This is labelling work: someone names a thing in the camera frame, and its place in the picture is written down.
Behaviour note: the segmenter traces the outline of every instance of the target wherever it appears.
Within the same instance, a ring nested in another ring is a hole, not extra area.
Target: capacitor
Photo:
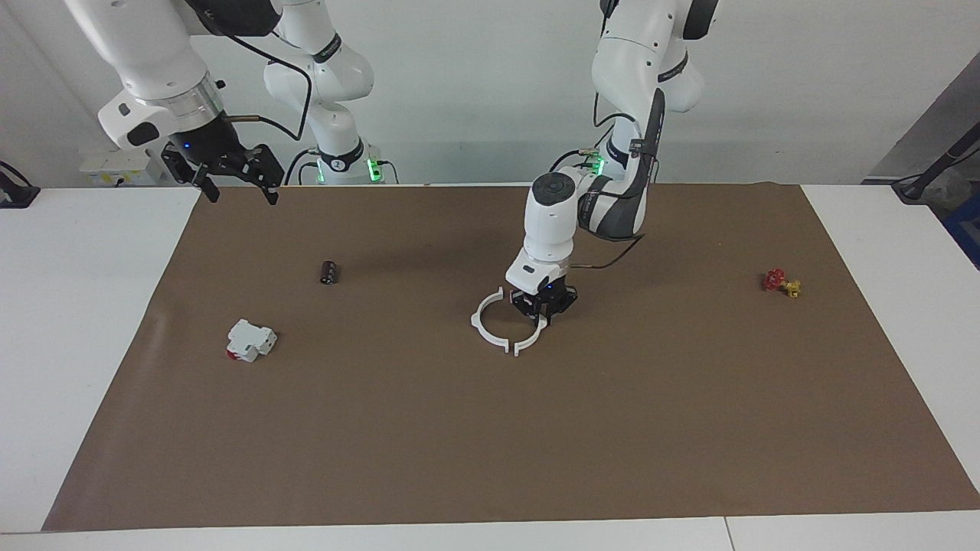
[[[331,260],[323,262],[319,269],[319,282],[324,285],[333,285],[337,282],[337,264]]]

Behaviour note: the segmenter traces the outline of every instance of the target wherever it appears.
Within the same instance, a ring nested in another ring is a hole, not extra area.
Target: green led light
[[[367,171],[370,173],[371,181],[381,180],[381,167],[377,164],[377,161],[367,159]]]

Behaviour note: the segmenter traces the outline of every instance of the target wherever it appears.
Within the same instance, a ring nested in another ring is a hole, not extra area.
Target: wall outlet
[[[164,169],[145,151],[117,151],[89,157],[79,170],[94,187],[160,185]]]

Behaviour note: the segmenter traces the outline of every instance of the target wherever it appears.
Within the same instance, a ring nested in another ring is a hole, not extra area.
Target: white plastic clip
[[[500,346],[504,349],[505,353],[510,353],[511,342],[506,338],[491,334],[490,331],[483,326],[483,311],[486,310],[486,308],[491,304],[502,300],[504,300],[504,287],[500,287],[497,289],[497,292],[483,299],[483,302],[480,303],[479,308],[476,309],[476,313],[470,316],[469,322],[471,325],[476,327],[476,330],[479,331],[480,336],[482,336],[487,342],[493,344],[494,346]],[[547,326],[548,320],[544,318],[539,319],[538,327],[534,330],[534,334],[527,338],[527,340],[522,340],[514,344],[514,357],[516,358],[520,354],[521,350],[524,350],[537,342],[538,337],[541,336],[541,331],[543,331]]]

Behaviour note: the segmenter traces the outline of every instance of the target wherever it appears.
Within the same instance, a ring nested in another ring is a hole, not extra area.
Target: white wall
[[[973,58],[936,103],[899,140],[872,175],[902,177],[919,174],[978,122],[980,55]],[[980,180],[980,155],[957,166],[956,170],[967,178]]]
[[[55,0],[4,0],[89,109],[118,81]],[[374,93],[354,102],[363,134],[407,181],[529,180],[591,145],[594,0],[336,0],[345,41],[374,65]],[[702,104],[671,116],[661,180],[857,183],[980,50],[975,0],[727,0],[692,59]],[[274,39],[259,41],[268,48]],[[295,124],[262,87],[264,61],[195,38],[228,81],[229,112]],[[284,162],[297,150],[243,126]]]
[[[80,152],[112,146],[93,113],[0,3],[0,159],[41,187],[83,185]]]

